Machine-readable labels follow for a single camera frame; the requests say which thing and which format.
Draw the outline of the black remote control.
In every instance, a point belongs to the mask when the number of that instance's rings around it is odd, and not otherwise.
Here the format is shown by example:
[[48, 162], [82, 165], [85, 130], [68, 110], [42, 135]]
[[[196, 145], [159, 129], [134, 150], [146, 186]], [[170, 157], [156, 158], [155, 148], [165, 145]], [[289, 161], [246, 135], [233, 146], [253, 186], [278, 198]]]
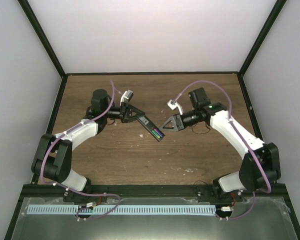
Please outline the black remote control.
[[[153, 136], [153, 138], [160, 142], [164, 137], [165, 134], [145, 115], [144, 117], [140, 117], [138, 119], [138, 122], [148, 131], [149, 134], [151, 134]], [[158, 139], [153, 133], [152, 130], [154, 129], [158, 129], [161, 133], [163, 133], [163, 137], [160, 137], [160, 139]]]

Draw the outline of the purple battery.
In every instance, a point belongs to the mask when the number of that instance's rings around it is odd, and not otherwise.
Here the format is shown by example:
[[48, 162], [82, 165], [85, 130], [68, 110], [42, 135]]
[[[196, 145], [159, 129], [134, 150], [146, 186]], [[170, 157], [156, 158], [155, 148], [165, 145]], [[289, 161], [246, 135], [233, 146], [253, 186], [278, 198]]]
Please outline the purple battery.
[[154, 131], [155, 131], [160, 137], [163, 137], [163, 133], [160, 132], [157, 128], [155, 128]]

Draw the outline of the green battery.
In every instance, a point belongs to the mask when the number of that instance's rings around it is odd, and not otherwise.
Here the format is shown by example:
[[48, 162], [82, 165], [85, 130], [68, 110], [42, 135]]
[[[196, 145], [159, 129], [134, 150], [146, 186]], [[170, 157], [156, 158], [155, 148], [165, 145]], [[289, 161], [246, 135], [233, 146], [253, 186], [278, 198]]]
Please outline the green battery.
[[152, 130], [151, 132], [155, 135], [156, 138], [158, 138], [158, 139], [161, 138], [161, 136], [158, 133], [156, 133], [155, 130]]

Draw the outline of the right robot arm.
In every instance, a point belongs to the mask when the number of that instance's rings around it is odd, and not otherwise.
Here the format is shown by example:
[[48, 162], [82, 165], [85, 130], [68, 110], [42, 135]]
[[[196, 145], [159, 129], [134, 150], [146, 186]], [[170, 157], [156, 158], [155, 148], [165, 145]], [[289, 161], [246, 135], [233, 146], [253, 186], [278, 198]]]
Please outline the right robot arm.
[[222, 202], [233, 191], [271, 192], [271, 184], [281, 178], [278, 147], [251, 134], [231, 116], [229, 107], [221, 102], [211, 102], [204, 88], [190, 91], [188, 95], [192, 110], [184, 112], [177, 100], [169, 100], [169, 108], [178, 109], [179, 113], [171, 116], [160, 129], [180, 132], [204, 122], [209, 128], [219, 132], [242, 159], [239, 171], [225, 174], [213, 181], [213, 198]]

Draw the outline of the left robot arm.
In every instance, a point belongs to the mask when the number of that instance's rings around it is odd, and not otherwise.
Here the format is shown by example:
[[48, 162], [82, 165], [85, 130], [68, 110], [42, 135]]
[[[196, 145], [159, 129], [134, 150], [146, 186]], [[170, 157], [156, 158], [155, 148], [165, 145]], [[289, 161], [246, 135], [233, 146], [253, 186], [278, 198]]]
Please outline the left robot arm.
[[144, 117], [143, 111], [130, 104], [133, 95], [133, 91], [126, 90], [120, 98], [120, 105], [116, 106], [106, 90], [96, 89], [92, 94], [91, 106], [77, 125], [55, 135], [46, 133], [40, 138], [31, 171], [53, 183], [75, 190], [75, 197], [81, 202], [87, 202], [92, 196], [89, 187], [91, 181], [72, 170], [73, 150], [101, 133], [108, 119], [129, 123]]

